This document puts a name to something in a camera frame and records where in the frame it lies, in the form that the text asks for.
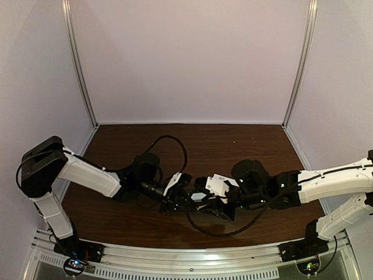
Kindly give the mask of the white remote control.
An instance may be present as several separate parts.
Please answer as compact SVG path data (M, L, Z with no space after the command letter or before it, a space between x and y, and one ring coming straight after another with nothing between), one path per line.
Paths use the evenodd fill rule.
M202 203L209 199L209 196L203 192L195 192L191 195L191 200L195 203Z

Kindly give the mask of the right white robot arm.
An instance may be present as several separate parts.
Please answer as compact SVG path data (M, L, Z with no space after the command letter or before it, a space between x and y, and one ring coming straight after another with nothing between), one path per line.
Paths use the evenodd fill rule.
M372 214L372 151L367 157L344 166L323 170L288 171L271 177L257 160L242 160L231 177L207 178L205 190L229 220L238 207L288 209L321 198L351 194L330 214L308 225L306 238L330 240L337 232Z

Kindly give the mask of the white remote back cover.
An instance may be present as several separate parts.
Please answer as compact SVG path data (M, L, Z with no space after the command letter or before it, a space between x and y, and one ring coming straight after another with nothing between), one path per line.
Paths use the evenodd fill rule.
M231 184L236 184L235 180L233 178L225 177L219 174L213 175L214 179L220 180L220 181L229 181Z

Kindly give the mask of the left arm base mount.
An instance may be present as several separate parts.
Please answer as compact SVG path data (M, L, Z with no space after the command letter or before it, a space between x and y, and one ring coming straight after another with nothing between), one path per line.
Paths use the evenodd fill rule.
M69 241L57 241L53 251L67 257L63 262L62 269L67 276L76 278L86 272L91 263L101 262L104 246L99 243L81 240L76 244Z

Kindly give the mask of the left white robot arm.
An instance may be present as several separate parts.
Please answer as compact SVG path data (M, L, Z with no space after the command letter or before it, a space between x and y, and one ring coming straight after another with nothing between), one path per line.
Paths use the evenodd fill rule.
M76 183L119 202L144 194L164 208L176 209L174 200L188 198L184 188L192 177L179 171L164 185L156 180L161 175L160 159L149 150L137 155L127 167L107 169L68 149L60 137L52 136L23 155L16 170L16 184L34 203L56 239L67 240L77 234L52 190L55 180Z

